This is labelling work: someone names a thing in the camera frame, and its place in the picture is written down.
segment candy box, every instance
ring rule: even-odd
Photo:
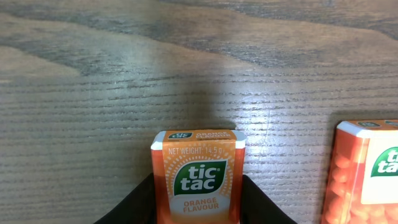
[[[162,131],[151,146],[158,224],[237,224],[246,137]]]
[[[398,120],[337,126],[322,224],[398,223]]]

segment wooden surface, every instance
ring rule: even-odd
[[[0,223],[93,223],[164,129],[237,128],[317,223],[333,128],[397,118],[395,0],[1,0]]]

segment box top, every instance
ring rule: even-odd
[[[173,131],[175,133],[173,133],[172,135],[174,135],[174,134],[182,134],[182,135],[184,135],[185,134],[185,137],[182,136],[183,138],[186,138],[186,140],[184,140],[184,141],[197,141],[196,138],[194,138],[192,140],[190,140],[189,138],[191,137],[193,132],[198,132],[198,131],[208,132],[209,130]],[[234,134],[234,136],[233,136],[233,138],[230,138],[230,139],[236,139],[235,148],[236,149],[243,149],[245,147],[246,135],[243,132],[241,132],[241,131],[236,131],[236,130],[212,130],[212,131],[220,131],[220,132],[231,131]],[[170,131],[161,131],[159,134],[156,135],[156,137],[154,139],[154,142],[150,146],[150,149],[152,149],[152,150],[162,150],[163,149],[163,142],[165,141],[166,132],[170,132]]]
[[[398,138],[398,120],[343,121],[337,129],[359,138]]]

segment orange tic tac box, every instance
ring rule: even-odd
[[[239,223],[246,137],[162,131],[152,146],[157,224]]]
[[[343,121],[322,224],[398,223],[398,120]]]

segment white lid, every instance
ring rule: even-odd
[[[362,128],[358,125],[355,125],[353,123],[350,123],[348,121],[341,122],[337,126],[337,129],[345,131],[345,132],[352,134],[353,136],[356,136],[358,138],[377,138],[377,137],[393,138],[393,137],[398,137],[398,130],[388,130],[388,131],[382,131],[382,130],[378,130],[378,129],[369,130],[366,128]]]
[[[244,135],[241,131],[232,130],[232,132],[236,136],[236,149],[243,149],[246,145],[246,135]],[[156,135],[154,142],[150,146],[152,150],[162,150],[163,149],[163,139],[166,135],[166,131],[161,131],[159,134]]]

